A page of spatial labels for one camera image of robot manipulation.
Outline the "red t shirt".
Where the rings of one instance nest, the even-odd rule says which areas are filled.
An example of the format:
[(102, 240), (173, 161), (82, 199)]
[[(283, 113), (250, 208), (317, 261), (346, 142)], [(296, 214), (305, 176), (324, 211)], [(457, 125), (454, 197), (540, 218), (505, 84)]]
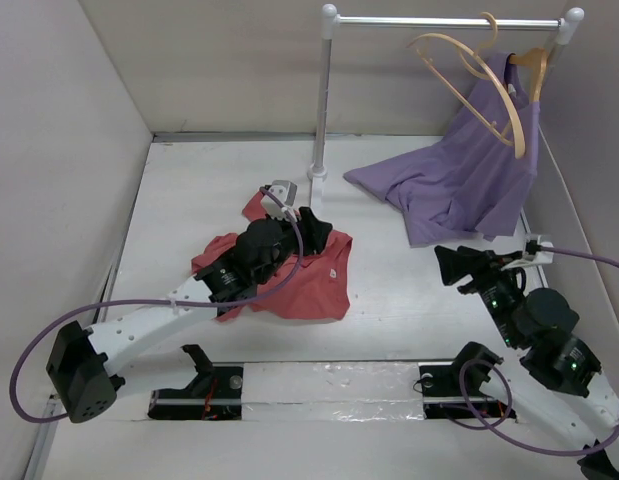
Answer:
[[(263, 194), (256, 193), (242, 210), (249, 221), (265, 218), (261, 205)], [(207, 267), (236, 243), (238, 234), (216, 236), (204, 251), (191, 259), (191, 271), (197, 273)], [(325, 250), (319, 255), (306, 256), (299, 271), (279, 292), (264, 300), (251, 303), (253, 312), (267, 311), (283, 319), (296, 320), (342, 320), (349, 307), (347, 292), (348, 261), (353, 238), (346, 233), (332, 230)], [(277, 286), (292, 270), (297, 255), (292, 255), (265, 285), (259, 285), (257, 293), (263, 294)]]

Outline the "light wooden hanger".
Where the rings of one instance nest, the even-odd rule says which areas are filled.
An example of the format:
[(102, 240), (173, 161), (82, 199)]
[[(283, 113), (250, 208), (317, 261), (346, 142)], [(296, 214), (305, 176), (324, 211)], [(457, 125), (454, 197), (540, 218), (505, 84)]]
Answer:
[[(407, 47), (412, 49), (423, 62), (424, 66), (437, 78), (475, 118), (479, 124), (502, 145), (509, 148), (515, 159), (522, 159), (526, 153), (526, 139), (521, 117), (514, 106), (512, 97), (504, 86), (503, 80), (494, 72), (480, 53), (492, 47), (498, 38), (498, 26), (495, 17), (488, 12), (480, 16), (486, 20), (491, 38), (483, 41), (476, 49), (468, 47), (456, 38), (443, 33), (426, 33), (416, 36)], [(432, 56), (429, 54), (431, 40), (452, 46), (458, 54), (465, 70), (478, 80), (476, 87), (485, 87), (488, 100), (478, 100), (478, 90), (471, 95), (463, 94), (453, 83), (441, 73)]]

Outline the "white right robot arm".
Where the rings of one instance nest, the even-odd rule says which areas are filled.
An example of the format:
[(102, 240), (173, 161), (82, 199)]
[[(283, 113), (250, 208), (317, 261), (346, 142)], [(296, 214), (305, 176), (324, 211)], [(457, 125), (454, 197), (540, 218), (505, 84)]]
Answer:
[(587, 479), (619, 479), (619, 396), (601, 361), (575, 335), (579, 316), (565, 297), (551, 288), (526, 289), (526, 268), (552, 263), (558, 251), (540, 236), (508, 254), (435, 247), (443, 284), (480, 297), (506, 347), (521, 351), (519, 363), (533, 383), (515, 389), (498, 369), (502, 357), (469, 342), (436, 374), (422, 376), (423, 393), (462, 396), (440, 410), (447, 417), (468, 411), (479, 422), (477, 430), (498, 437), (504, 435), (499, 425), (511, 414), (523, 416), (566, 447), (551, 451), (518, 440), (512, 445), (573, 458)]

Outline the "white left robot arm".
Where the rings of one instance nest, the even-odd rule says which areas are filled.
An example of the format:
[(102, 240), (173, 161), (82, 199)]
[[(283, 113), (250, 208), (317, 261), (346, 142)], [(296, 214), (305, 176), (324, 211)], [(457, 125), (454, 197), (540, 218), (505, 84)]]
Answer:
[(284, 220), (251, 222), (236, 243), (164, 300), (142, 300), (137, 310), (92, 327), (72, 321), (57, 333), (46, 370), (68, 419), (84, 423), (126, 395), (182, 390), (205, 396), (216, 386), (215, 368), (197, 344), (167, 355), (150, 349), (193, 326), (194, 311), (214, 319), (263, 300), (258, 288), (293, 255), (322, 253), (333, 227), (302, 207)]

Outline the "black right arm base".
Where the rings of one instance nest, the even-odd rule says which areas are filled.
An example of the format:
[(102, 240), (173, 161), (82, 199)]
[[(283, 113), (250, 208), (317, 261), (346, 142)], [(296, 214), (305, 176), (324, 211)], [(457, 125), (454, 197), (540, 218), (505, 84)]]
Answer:
[[(470, 420), (475, 419), (461, 395), (458, 380), (453, 378), (449, 362), (420, 363), (419, 379), (413, 390), (421, 395), (426, 420)], [(504, 416), (507, 405), (480, 393), (474, 387), (467, 388), (472, 405), (487, 420)]]

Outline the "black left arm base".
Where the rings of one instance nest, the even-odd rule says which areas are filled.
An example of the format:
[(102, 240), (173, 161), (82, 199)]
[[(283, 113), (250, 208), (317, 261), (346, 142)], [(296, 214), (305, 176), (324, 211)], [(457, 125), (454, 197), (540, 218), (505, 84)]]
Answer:
[(182, 389), (154, 391), (148, 417), (160, 421), (239, 421), (242, 419), (242, 363), (213, 364), (198, 345), (181, 350), (194, 362), (196, 375)]

